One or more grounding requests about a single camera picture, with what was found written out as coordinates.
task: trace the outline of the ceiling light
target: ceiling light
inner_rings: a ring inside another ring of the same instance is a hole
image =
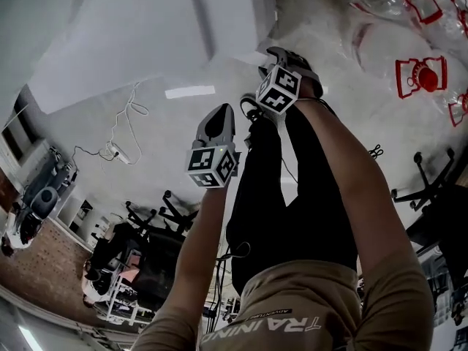
[[[166,97],[168,99],[177,99],[178,97],[196,97],[198,95],[211,95],[215,93],[214,86],[193,86],[167,90]]]
[[[36,339],[33,337],[31,331],[22,326],[19,326],[21,333],[23,334],[24,339],[28,342],[32,351],[42,351],[41,346],[37,343]]]

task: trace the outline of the black pants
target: black pants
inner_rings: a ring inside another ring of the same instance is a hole
[[[92,268],[99,270],[107,267],[107,264],[121,252],[121,261],[125,263],[131,249],[138,249],[143,254],[146,251],[148,242],[130,224],[117,224],[114,233],[110,241],[104,238],[97,241],[93,255],[89,259]]]
[[[356,270],[350,222],[322,146],[295,106],[287,111],[286,128],[298,160],[298,196],[288,206],[280,185],[278,131],[266,118],[250,127],[252,147],[226,232],[233,253],[248,253],[232,261],[239,295],[255,274],[288,261],[322,260]]]

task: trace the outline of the black sneaker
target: black sneaker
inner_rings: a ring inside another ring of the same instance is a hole
[[[251,94],[245,94],[241,98],[242,113],[246,118],[254,122],[263,116],[264,112],[260,106],[255,102],[255,97]]]

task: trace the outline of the caster wheel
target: caster wheel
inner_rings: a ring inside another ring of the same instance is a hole
[[[421,162],[423,162],[423,155],[421,152],[417,152],[415,155],[415,163],[420,164]]]

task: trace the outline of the white cube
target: white cube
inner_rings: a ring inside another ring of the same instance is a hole
[[[299,98],[302,76],[276,65],[257,90],[257,104],[283,114]]]
[[[228,146],[196,148],[187,152],[185,172],[199,187],[222,188],[236,164],[234,152]]]

